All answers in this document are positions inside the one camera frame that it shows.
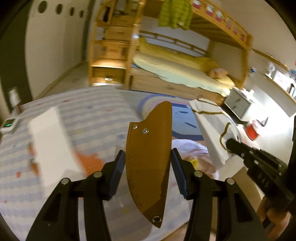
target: green screen display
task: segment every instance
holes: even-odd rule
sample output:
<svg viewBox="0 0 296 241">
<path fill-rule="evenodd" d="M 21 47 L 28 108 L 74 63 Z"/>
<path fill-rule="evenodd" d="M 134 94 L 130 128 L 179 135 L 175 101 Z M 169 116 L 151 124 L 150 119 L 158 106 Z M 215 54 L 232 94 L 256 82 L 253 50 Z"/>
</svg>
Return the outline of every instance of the green screen display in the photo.
<svg viewBox="0 0 296 241">
<path fill-rule="evenodd" d="M 3 127 L 10 127 L 12 126 L 12 123 L 14 122 L 15 120 L 14 119 L 9 119 L 5 122 L 4 126 Z"/>
</svg>

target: green clothing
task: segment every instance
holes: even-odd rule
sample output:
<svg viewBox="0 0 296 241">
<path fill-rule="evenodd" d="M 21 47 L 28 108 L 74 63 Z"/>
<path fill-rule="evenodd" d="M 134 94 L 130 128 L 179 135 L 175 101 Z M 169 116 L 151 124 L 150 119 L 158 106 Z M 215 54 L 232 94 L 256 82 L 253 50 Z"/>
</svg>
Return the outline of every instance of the green clothing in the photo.
<svg viewBox="0 0 296 241">
<path fill-rule="evenodd" d="M 192 19 L 190 0 L 164 0 L 158 19 L 158 26 L 189 29 Z"/>
</svg>

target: wooden bed frame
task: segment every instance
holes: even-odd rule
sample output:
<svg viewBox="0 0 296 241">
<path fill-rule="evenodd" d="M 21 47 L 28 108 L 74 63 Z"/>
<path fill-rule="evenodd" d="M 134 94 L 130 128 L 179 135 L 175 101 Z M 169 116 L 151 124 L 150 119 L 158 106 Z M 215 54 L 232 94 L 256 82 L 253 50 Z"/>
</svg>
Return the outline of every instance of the wooden bed frame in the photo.
<svg viewBox="0 0 296 241">
<path fill-rule="evenodd" d="M 97 14 L 90 46 L 90 85 L 94 82 L 123 83 L 125 89 L 163 93 L 188 99 L 203 97 L 213 100 L 219 105 L 223 103 L 224 97 L 218 93 L 206 91 L 201 88 L 190 88 L 181 84 L 166 82 L 148 71 L 133 68 L 133 55 L 138 45 L 139 35 L 145 35 L 146 38 L 153 38 L 178 45 L 178 47 L 182 47 L 185 52 L 191 50 L 192 55 L 198 53 L 202 56 L 211 57 L 216 43 L 223 43 L 241 49 L 242 77 L 240 79 L 236 79 L 232 76 L 229 77 L 233 80 L 237 88 L 242 89 L 248 73 L 248 56 L 252 46 L 252 36 L 226 12 L 209 0 L 191 1 L 193 17 L 190 30 L 210 40 L 207 50 L 161 34 L 140 31 L 142 16 L 158 18 L 163 0 L 127 0 L 127 6 L 135 6 L 135 4 L 137 4 L 136 8 L 129 7 L 130 14 L 128 17 L 113 16 L 116 0 L 108 0 L 103 3 Z M 101 16 L 103 8 L 106 6 L 111 8 L 108 20 L 105 22 L 102 20 Z M 103 40 L 98 41 L 95 39 L 97 27 L 105 28 L 107 31 Z M 99 48 L 101 48 L 101 51 L 96 51 L 96 48 L 100 45 L 101 47 Z M 115 45 L 118 46 L 116 54 L 114 54 Z M 113 46 L 113 49 L 108 52 L 110 46 Z M 126 52 L 122 51 L 124 48 L 128 49 L 126 54 L 123 54 L 123 52 Z M 163 48 L 169 51 L 183 53 L 183 51 L 180 50 L 174 50 L 168 47 Z M 102 56 L 102 49 L 105 51 L 105 56 Z M 114 68 L 119 69 L 116 74 L 114 74 L 112 70 Z"/>
</svg>

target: brown leather sheath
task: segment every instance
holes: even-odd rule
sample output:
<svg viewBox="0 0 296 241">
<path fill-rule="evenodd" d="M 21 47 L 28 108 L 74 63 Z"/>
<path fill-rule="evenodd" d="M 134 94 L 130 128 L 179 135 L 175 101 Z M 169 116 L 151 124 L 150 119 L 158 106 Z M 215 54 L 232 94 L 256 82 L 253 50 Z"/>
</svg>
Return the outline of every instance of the brown leather sheath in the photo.
<svg viewBox="0 0 296 241">
<path fill-rule="evenodd" d="M 126 173 L 140 212 L 160 228 L 165 210 L 172 146 L 172 104 L 156 106 L 141 122 L 131 122 L 126 141 Z"/>
</svg>

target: rug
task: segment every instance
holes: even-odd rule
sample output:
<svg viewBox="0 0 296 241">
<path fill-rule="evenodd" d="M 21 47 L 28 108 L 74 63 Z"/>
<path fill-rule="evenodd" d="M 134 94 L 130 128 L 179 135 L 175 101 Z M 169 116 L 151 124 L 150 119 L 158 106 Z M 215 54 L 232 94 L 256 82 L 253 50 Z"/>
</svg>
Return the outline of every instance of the rug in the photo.
<svg viewBox="0 0 296 241">
<path fill-rule="evenodd" d="M 172 135 L 177 139 L 203 141 L 194 114 L 189 107 L 189 100 L 170 95 L 151 94 L 143 98 L 137 107 L 138 114 L 145 119 L 148 114 L 161 102 L 172 103 L 173 123 Z"/>
</svg>

